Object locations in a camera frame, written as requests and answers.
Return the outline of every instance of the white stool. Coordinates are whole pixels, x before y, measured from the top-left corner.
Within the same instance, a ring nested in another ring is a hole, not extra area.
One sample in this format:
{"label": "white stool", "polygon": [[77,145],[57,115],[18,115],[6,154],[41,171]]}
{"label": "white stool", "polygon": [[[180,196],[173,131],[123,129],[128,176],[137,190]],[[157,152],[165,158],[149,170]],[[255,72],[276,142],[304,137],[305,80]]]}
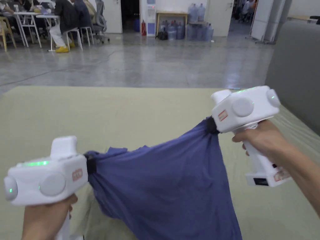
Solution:
{"label": "white stool", "polygon": [[67,34],[67,43],[68,43],[68,49],[69,49],[69,51],[70,51],[70,44],[69,44],[69,38],[68,38],[68,33],[69,33],[69,32],[77,32],[78,44],[79,44],[79,46],[80,46],[80,48],[81,48],[81,51],[83,51],[83,49],[82,49],[82,43],[81,43],[81,38],[80,38],[80,33],[79,33],[79,29],[78,29],[78,28],[74,28],[74,29],[71,29],[71,30],[69,30],[69,31],[66,32],[66,34]]}
{"label": "white stool", "polygon": [[88,43],[89,43],[89,46],[90,46],[90,39],[89,39],[89,33],[88,33],[88,29],[90,29],[92,44],[94,45],[91,27],[82,27],[82,28],[80,28],[80,29],[81,29],[81,39],[82,39],[82,43],[84,43],[84,42],[83,42],[83,32],[82,32],[82,29],[85,29],[86,32],[87,32],[87,39],[88,39]]}

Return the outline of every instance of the gripper handle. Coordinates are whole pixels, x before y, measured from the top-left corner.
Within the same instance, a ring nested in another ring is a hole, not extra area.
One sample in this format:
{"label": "gripper handle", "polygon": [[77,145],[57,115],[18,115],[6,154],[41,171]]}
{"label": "gripper handle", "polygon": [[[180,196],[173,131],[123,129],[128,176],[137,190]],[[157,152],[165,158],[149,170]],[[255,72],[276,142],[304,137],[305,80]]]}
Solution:
{"label": "gripper handle", "polygon": [[70,216],[67,214],[66,220],[64,221],[60,231],[58,232],[55,240],[70,240]]}
{"label": "gripper handle", "polygon": [[273,164],[266,156],[255,149],[249,142],[244,142],[244,145],[250,155],[251,161],[254,164],[256,172],[263,172],[267,175],[275,174],[277,166]]}

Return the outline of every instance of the concrete floor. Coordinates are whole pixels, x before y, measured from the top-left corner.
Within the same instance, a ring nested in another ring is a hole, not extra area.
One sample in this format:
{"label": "concrete floor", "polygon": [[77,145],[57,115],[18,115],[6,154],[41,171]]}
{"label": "concrete floor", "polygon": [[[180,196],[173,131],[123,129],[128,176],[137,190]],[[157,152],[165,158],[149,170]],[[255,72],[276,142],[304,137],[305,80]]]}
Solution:
{"label": "concrete floor", "polygon": [[273,47],[245,39],[250,26],[231,22],[215,43],[159,41],[109,35],[111,43],[67,54],[0,48],[0,94],[19,85],[171,88],[248,88],[264,84]]}

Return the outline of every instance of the yellow chair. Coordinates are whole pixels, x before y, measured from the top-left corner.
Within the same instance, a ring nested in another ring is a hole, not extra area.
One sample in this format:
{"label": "yellow chair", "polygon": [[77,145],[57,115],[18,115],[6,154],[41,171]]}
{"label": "yellow chair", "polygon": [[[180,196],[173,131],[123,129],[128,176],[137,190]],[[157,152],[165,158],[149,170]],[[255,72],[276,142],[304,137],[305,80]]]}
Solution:
{"label": "yellow chair", "polygon": [[14,48],[17,48],[8,19],[6,17],[0,17],[0,36],[2,36],[5,51],[7,51],[7,40],[5,38],[7,32],[11,36]]}

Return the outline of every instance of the gray partition wall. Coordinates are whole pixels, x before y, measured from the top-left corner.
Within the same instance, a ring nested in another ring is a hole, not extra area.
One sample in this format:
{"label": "gray partition wall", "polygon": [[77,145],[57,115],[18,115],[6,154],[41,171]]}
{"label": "gray partition wall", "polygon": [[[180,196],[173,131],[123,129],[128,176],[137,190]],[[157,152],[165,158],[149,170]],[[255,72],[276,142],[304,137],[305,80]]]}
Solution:
{"label": "gray partition wall", "polygon": [[266,85],[320,135],[320,25],[293,20],[282,26]]}

